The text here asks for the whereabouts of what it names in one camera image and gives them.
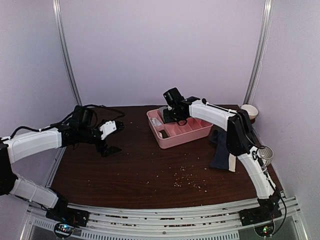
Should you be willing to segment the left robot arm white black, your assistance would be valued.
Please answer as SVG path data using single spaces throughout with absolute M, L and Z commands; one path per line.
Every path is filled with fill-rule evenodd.
M 13 195 L 38 204 L 46 217 L 72 227 L 86 227 L 89 212 L 68 206 L 68 200 L 49 187 L 36 184 L 12 170 L 12 164 L 47 150 L 76 146 L 80 143 L 94 145 L 96 151 L 107 157 L 121 151 L 109 146 L 105 139 L 124 129 L 120 118 L 125 113 L 111 108 L 118 116 L 112 120 L 98 120 L 97 105 L 76 105 L 61 121 L 44 128 L 18 127 L 10 136 L 0 140 L 0 194 Z

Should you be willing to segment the grey boxer briefs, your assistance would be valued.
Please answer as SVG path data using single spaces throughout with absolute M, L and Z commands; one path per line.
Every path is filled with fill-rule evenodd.
M 168 110 L 168 106 L 162 106 L 158 109 L 158 113 L 159 115 L 163 115 L 164 114 L 164 110 Z

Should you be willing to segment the pink divided organizer box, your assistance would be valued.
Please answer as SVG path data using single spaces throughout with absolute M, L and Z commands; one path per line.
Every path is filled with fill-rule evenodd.
M 178 145 L 182 145 L 191 141 L 195 141 L 207 137 L 213 126 L 212 123 L 197 118 L 188 118 L 185 125 L 177 123 L 163 123 L 158 109 L 150 110 L 146 113 L 150 129 L 161 149 L 168 149 Z M 151 118 L 157 118 L 163 125 L 153 126 Z M 161 138 L 159 131 L 165 130 L 168 138 Z

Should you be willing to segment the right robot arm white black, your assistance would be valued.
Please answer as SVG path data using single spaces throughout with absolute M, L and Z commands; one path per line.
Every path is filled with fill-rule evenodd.
M 280 203 L 284 200 L 279 188 L 268 172 L 268 161 L 274 156 L 272 149 L 254 142 L 253 127 L 246 110 L 234 111 L 209 104 L 205 98 L 184 98 L 174 87 L 166 91 L 164 99 L 168 109 L 164 119 L 169 122 L 186 122 L 188 118 L 204 120 L 226 131 L 226 148 L 245 167 L 256 191 L 259 206 L 243 209 L 238 214 L 243 226 L 254 225 L 276 218 L 287 217 Z

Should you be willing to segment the navy and cream underwear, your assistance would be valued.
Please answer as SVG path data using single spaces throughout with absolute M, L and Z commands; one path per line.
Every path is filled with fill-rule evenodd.
M 227 149 L 227 132 L 215 129 L 209 140 L 216 144 L 216 150 L 209 167 L 213 169 L 228 170 L 236 172 L 236 157 Z

